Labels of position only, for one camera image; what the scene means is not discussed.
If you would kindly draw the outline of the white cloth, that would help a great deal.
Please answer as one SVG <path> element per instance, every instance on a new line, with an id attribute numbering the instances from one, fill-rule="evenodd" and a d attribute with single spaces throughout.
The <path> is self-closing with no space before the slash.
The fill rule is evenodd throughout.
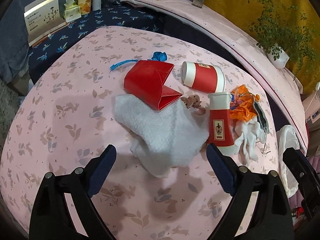
<path id="1" fill-rule="evenodd" d="M 266 133 L 262 129 L 257 117 L 253 117 L 248 122 L 238 120 L 234 128 L 238 138 L 234 141 L 237 151 L 242 150 L 247 164 L 251 160 L 258 162 L 258 155 L 255 152 L 256 141 L 266 143 Z"/>

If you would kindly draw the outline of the red white square cup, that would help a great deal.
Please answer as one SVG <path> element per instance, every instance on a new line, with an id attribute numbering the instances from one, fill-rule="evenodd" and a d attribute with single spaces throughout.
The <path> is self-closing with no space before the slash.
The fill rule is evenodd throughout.
<path id="1" fill-rule="evenodd" d="M 208 143 L 214 143 L 219 151 L 226 156 L 236 154 L 236 145 L 231 132 L 229 92 L 212 93 L 209 98 L 209 139 Z"/>

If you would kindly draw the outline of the white card calendar stand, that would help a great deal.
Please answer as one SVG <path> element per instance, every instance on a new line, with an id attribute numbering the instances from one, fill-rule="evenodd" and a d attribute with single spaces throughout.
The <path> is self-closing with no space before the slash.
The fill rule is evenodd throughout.
<path id="1" fill-rule="evenodd" d="M 59 0 L 35 0 L 24 7 L 28 44 L 32 47 L 49 33 L 66 25 L 59 10 Z"/>

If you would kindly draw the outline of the orange snack wrapper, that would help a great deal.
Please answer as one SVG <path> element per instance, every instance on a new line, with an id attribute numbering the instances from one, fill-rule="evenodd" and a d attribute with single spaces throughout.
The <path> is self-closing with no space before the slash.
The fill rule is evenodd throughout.
<path id="1" fill-rule="evenodd" d="M 245 85 L 240 85 L 231 91 L 231 103 L 229 117 L 232 120 L 249 122 L 257 112 L 253 107 L 254 102 L 260 101 L 258 94 L 249 92 Z"/>

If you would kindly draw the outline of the red white paper cup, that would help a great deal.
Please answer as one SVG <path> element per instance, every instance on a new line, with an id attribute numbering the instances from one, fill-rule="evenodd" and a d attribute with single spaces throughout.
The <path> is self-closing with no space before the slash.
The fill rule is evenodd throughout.
<path id="1" fill-rule="evenodd" d="M 208 94 L 225 91 L 226 78 L 218 66 L 184 61 L 181 72 L 182 83 L 191 89 Z"/>

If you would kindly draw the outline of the pink floral tablecloth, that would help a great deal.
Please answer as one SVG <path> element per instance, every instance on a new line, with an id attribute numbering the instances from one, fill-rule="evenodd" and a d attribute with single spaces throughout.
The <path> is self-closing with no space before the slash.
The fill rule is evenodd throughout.
<path id="1" fill-rule="evenodd" d="M 37 81 L 18 110 L 1 158 L 1 193 L 24 230 L 45 173 L 71 173 L 86 165 L 108 145 L 116 162 L 93 203 L 117 239 L 206 239 L 222 217 L 231 197 L 224 193 L 205 150 L 188 167 L 175 167 L 158 179 L 135 158 L 134 133 L 117 123 L 114 99 L 123 94 L 127 67 L 110 71 L 126 59 L 149 59 L 163 51 L 174 64 L 166 85 L 190 96 L 182 85 L 184 61 L 219 66 L 226 90 L 245 85 L 260 96 L 270 133 L 257 144 L 254 172 L 278 168 L 277 139 L 268 99 L 257 81 L 242 69 L 202 47 L 173 37 L 125 27 L 90 33 L 65 52 Z"/>

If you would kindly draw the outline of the orange patterned small box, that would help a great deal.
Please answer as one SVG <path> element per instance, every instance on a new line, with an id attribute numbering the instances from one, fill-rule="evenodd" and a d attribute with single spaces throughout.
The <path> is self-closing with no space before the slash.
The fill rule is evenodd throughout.
<path id="1" fill-rule="evenodd" d="M 77 0 L 81 15 L 87 15 L 91 12 L 91 1 L 92 0 Z"/>

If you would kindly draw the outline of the grey drawstring pouch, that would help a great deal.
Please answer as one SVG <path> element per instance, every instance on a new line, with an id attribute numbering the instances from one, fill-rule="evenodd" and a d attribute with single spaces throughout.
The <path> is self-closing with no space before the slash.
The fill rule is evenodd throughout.
<path id="1" fill-rule="evenodd" d="M 253 101 L 253 108 L 257 113 L 257 121 L 260 124 L 260 127 L 263 129 L 263 131 L 266 134 L 270 133 L 269 130 L 269 125 L 268 125 L 268 120 L 266 118 L 266 115 L 262 109 L 262 107 L 260 106 L 259 102 L 257 102 L 256 100 Z"/>

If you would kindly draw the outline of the pale green small box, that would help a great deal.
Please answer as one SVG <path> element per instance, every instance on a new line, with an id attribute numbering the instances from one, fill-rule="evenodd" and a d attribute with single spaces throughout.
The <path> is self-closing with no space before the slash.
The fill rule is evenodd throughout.
<path id="1" fill-rule="evenodd" d="M 80 6 L 77 5 L 75 0 L 66 0 L 65 4 L 64 19 L 67 23 L 81 18 Z"/>

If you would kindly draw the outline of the red paper box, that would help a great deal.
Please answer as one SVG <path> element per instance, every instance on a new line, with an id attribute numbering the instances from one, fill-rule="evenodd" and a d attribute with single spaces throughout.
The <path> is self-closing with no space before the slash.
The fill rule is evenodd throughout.
<path id="1" fill-rule="evenodd" d="M 172 63 L 140 60 L 125 76 L 124 89 L 160 111 L 182 96 L 165 85 L 173 68 Z"/>

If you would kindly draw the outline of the navy floral cloth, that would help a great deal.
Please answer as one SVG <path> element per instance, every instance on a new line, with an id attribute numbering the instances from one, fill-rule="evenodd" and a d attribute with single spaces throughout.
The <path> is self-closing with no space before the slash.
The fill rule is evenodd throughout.
<path id="1" fill-rule="evenodd" d="M 44 72 L 69 48 L 95 29 L 116 25 L 164 33 L 163 17 L 148 8 L 135 8 L 116 3 L 108 8 L 92 11 L 66 27 L 48 35 L 40 44 L 29 49 L 29 75 L 36 83 Z"/>

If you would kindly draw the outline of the green plant white pot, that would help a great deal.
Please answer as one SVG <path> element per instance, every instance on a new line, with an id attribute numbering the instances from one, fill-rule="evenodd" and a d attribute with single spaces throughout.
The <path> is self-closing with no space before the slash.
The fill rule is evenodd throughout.
<path id="1" fill-rule="evenodd" d="M 298 70 L 312 70 L 319 60 L 319 52 L 313 43 L 319 37 L 316 25 L 295 4 L 285 6 L 280 0 L 247 0 L 262 6 L 261 15 L 248 29 L 257 36 L 257 46 L 270 54 L 272 60 L 287 53 Z"/>

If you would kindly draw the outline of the pink water dispenser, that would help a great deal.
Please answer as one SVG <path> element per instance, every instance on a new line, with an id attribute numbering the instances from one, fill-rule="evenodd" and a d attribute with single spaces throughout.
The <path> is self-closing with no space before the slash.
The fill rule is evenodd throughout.
<path id="1" fill-rule="evenodd" d="M 302 101 L 304 107 L 305 121 L 313 124 L 319 120 L 319 90 L 313 91 Z"/>

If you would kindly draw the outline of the blue string scrap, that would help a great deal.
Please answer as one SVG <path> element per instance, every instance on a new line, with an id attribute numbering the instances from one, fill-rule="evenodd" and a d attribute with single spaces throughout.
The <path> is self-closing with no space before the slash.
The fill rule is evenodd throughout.
<path id="1" fill-rule="evenodd" d="M 165 52 L 156 51 L 156 52 L 153 53 L 152 57 L 150 59 L 148 59 L 148 61 L 165 62 L 165 61 L 167 61 L 167 59 L 168 59 L 168 56 L 167 56 L 167 54 Z M 120 66 L 123 66 L 123 65 L 125 65 L 127 63 L 131 63 L 131 62 L 137 63 L 138 61 L 139 61 L 138 59 L 130 59 L 130 60 L 120 61 L 118 63 L 113 64 L 110 67 L 110 71 L 113 71 L 116 68 L 118 68 Z"/>

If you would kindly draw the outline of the white lined trash bin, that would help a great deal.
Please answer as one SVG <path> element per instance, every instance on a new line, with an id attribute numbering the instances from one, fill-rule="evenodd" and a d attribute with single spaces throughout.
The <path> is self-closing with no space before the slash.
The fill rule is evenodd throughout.
<path id="1" fill-rule="evenodd" d="M 292 174 L 292 154 L 300 149 L 295 129 L 291 125 L 283 126 L 276 132 L 278 143 L 279 176 L 286 192 L 291 198 L 298 191 L 298 181 Z"/>

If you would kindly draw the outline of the white tissue towel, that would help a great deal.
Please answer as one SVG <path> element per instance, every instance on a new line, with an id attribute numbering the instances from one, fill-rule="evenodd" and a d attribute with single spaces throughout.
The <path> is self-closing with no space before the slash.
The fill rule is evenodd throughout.
<path id="1" fill-rule="evenodd" d="M 209 109 L 199 115 L 181 99 L 157 111 L 134 95 L 119 95 L 114 116 L 136 134 L 130 150 L 156 178 L 166 178 L 172 167 L 188 166 L 209 137 Z"/>

